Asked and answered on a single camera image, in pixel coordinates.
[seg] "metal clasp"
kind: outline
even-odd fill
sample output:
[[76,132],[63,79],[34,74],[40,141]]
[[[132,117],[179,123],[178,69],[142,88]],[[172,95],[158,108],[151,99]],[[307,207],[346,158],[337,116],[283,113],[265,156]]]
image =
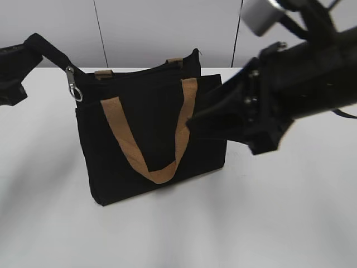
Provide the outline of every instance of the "metal clasp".
[[[82,92],[79,90],[79,88],[77,88],[76,86],[76,82],[74,80],[74,69],[71,66],[68,66],[66,68],[66,74],[67,74],[67,80],[68,80],[68,87],[69,87],[69,93],[71,94],[71,96],[77,101],[77,102],[81,102],[83,101],[83,94]],[[74,92],[77,91],[77,93],[79,94],[79,98],[76,97],[76,95],[74,94]]]

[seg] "tan strap loop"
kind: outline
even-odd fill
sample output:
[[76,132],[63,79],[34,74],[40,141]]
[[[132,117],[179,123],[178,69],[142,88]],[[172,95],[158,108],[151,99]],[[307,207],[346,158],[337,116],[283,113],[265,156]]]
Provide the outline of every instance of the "tan strap loop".
[[184,103],[181,107],[176,126],[175,161],[161,170],[151,172],[148,171],[144,157],[135,142],[119,97],[101,100],[109,126],[131,167],[154,183],[165,183],[175,175],[189,142],[190,131],[186,127],[186,121],[192,117],[194,112],[197,89],[196,78],[182,80]]
[[103,78],[112,78],[113,71],[112,70],[103,70],[103,71],[95,71],[94,76],[98,80],[102,80]]
[[173,63],[175,61],[178,61],[178,64],[180,65],[180,67],[184,67],[184,59],[183,58],[173,58],[173,59],[168,59],[166,60],[166,62],[168,63]]

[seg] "metal ring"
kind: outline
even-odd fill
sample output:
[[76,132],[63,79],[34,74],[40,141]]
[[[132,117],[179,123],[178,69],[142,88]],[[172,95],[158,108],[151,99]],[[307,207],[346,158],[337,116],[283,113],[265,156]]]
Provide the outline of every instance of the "metal ring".
[[[79,94],[79,97],[80,98],[77,98],[76,95],[74,94],[74,91],[77,91],[77,93]],[[79,90],[78,87],[76,86],[69,86],[69,93],[71,94],[71,96],[77,101],[77,102],[81,102],[83,101],[83,94],[82,92]]]

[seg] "bag handle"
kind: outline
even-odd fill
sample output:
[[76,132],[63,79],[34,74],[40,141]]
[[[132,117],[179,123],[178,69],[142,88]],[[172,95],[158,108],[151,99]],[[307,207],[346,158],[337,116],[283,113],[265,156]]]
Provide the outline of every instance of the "bag handle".
[[78,102],[83,100],[83,94],[77,88],[75,80],[80,79],[81,82],[88,82],[93,80],[93,78],[77,68],[63,52],[58,50],[38,33],[31,35],[23,44],[31,51],[48,58],[65,71],[67,74],[70,94]]
[[125,117],[119,97],[100,101],[109,126],[131,167],[156,184],[165,183],[172,179],[186,151],[190,138],[190,131],[186,126],[186,121],[192,117],[194,112],[197,89],[196,78],[182,80],[184,102],[177,119],[175,132],[175,161],[156,171],[148,170]]
[[49,43],[38,33],[34,33],[33,35],[29,36],[23,44],[34,52],[39,53],[48,58],[63,71],[66,71],[66,68],[70,66],[74,68],[76,73],[80,75],[85,75],[83,71],[81,71],[73,63],[71,63],[69,58],[63,52],[58,50],[54,45]]

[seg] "white table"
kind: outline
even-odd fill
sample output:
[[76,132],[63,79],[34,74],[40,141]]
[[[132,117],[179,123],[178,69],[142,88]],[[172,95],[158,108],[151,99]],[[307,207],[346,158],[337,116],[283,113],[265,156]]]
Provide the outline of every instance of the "white table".
[[260,156],[229,142],[222,170],[101,207],[65,73],[23,84],[0,107],[1,268],[357,267],[357,121],[301,119]]

